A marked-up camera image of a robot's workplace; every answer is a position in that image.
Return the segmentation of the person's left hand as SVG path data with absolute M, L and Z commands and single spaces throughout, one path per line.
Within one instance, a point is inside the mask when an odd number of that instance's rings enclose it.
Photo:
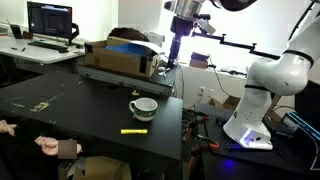
M 17 127 L 16 124 L 8 124 L 6 120 L 0 121 L 0 132 L 1 133 L 8 133 L 9 135 L 14 136 L 16 127 Z

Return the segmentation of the person's right hand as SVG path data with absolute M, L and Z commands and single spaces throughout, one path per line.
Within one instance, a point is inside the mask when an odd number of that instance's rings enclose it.
M 34 142 L 40 146 L 42 152 L 49 156 L 75 155 L 82 152 L 82 146 L 76 144 L 73 139 L 57 140 L 52 137 L 39 136 Z

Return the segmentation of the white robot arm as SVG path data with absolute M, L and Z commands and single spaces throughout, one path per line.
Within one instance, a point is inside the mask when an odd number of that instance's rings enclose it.
M 200 18 L 206 0 L 168 0 L 164 8 L 174 13 L 171 31 L 175 34 L 168 64 L 177 58 L 180 39 L 189 34 Z M 209 0 L 213 6 L 228 11 L 241 11 L 257 0 Z M 320 17 L 290 39 L 277 60 L 258 59 L 247 74 L 244 94 L 233 115 L 223 125 L 224 132 L 244 148 L 271 150 L 271 134 L 262 119 L 271 106 L 273 93 L 295 95 L 308 83 L 308 70 L 320 57 Z

